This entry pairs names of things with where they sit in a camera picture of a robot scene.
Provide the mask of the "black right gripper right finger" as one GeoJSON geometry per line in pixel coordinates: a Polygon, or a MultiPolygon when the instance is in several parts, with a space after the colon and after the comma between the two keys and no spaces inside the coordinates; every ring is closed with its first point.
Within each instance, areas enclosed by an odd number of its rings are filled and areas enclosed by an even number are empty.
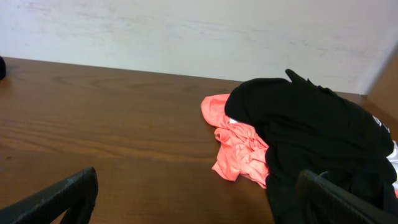
{"type": "Polygon", "coordinates": [[[378,209],[309,170],[301,171],[296,194],[305,223],[397,224],[397,216],[378,209]]]}

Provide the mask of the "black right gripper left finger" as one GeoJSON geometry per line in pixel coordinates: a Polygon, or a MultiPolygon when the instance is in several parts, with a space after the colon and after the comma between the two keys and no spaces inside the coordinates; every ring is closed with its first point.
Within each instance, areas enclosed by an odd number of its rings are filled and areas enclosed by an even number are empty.
{"type": "Polygon", "coordinates": [[[83,169],[46,189],[1,209],[2,224],[61,223],[88,224],[98,195],[94,167],[83,169]]]}

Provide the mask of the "black polo shirt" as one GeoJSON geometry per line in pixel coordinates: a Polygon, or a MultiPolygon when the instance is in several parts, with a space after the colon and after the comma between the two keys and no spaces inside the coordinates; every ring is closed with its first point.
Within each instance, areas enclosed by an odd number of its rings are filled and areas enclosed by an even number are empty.
{"type": "Polygon", "coordinates": [[[254,127],[267,143],[267,193],[276,223],[303,223],[296,183],[303,170],[375,207],[397,214],[388,157],[390,130],[356,103],[286,70],[287,79],[257,78],[236,87],[224,111],[254,127]]]}

